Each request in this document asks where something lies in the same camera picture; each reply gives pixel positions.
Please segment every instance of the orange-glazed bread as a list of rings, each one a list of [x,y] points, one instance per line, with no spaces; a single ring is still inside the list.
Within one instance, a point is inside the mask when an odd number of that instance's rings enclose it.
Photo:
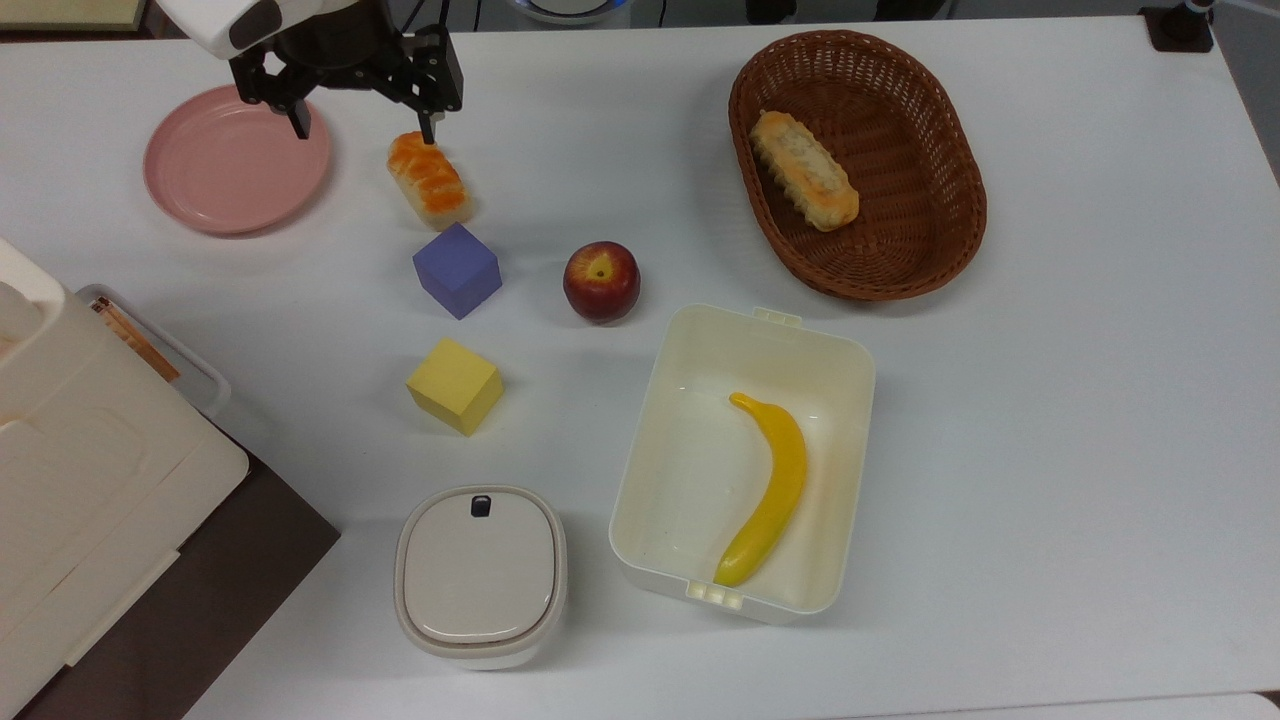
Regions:
[[[458,172],[435,145],[425,145],[421,132],[397,137],[387,152],[387,169],[404,199],[438,232],[471,219],[471,195]]]
[[[849,176],[803,123],[786,113],[763,113],[751,128],[751,145],[806,223],[831,232],[858,217]]]

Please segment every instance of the basket rim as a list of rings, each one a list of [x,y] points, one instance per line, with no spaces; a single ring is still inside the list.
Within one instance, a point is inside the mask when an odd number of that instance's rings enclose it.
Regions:
[[[801,44],[823,44],[849,47],[860,46],[868,51],[887,56],[891,61],[899,63],[906,68],[911,76],[923,81],[923,83],[928,86],[929,92],[937,99],[940,108],[946,114],[945,124],[950,131],[950,143],[957,150],[956,156],[961,160],[963,172],[972,178],[968,188],[972,195],[970,204],[973,208],[973,211],[968,218],[970,227],[965,229],[965,240],[961,243],[963,247],[956,254],[956,259],[943,269],[931,275],[914,278],[902,283],[879,284],[874,287],[854,287],[844,275],[832,273],[827,268],[801,255],[778,229],[772,217],[772,209],[763,201],[763,182],[765,178],[762,178],[756,170],[754,150],[751,149],[749,141],[750,128],[744,124],[744,118],[741,117],[742,113],[739,110],[744,102],[744,87],[749,78],[751,78],[753,72],[756,72],[760,65],[765,64],[776,53]],[[845,28],[812,29],[781,37],[751,55],[751,58],[739,70],[730,91],[728,115],[731,136],[737,152],[742,181],[746,186],[756,223],[760,225],[765,240],[769,242],[774,254],[778,255],[780,260],[782,260],[782,264],[787,268],[787,270],[813,290],[846,300],[904,300],[924,295],[947,284],[955,279],[955,277],[957,277],[977,255],[982,238],[986,234],[987,225],[987,192],[982,181],[982,173],[973,156],[969,140],[964,133],[960,118],[956,114],[955,105],[951,102],[951,97],[947,95],[946,88],[937,79],[937,77],[924,67],[923,63],[901,47],[897,47],[896,45],[874,35]]]

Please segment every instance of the yellow cube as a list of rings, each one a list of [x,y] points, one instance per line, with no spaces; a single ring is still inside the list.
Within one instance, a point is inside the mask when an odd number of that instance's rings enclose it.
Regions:
[[[419,407],[468,437],[502,397],[498,368],[447,337],[404,384]]]

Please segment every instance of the pink plate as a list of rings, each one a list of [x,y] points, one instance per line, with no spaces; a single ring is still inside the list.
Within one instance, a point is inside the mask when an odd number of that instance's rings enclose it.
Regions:
[[[202,92],[160,123],[142,172],[147,191],[178,222],[236,234],[280,222],[320,188],[329,169],[329,128],[311,110],[311,137],[288,118],[246,105],[234,86]]]

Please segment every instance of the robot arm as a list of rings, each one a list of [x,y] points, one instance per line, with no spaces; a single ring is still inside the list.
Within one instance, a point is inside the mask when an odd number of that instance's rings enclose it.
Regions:
[[[302,100],[316,87],[374,90],[417,113],[422,138],[462,109],[462,70],[443,24],[401,35],[384,0],[159,0],[169,18],[228,60],[241,100],[266,102],[298,137],[310,133]],[[274,53],[284,68],[266,72]]]

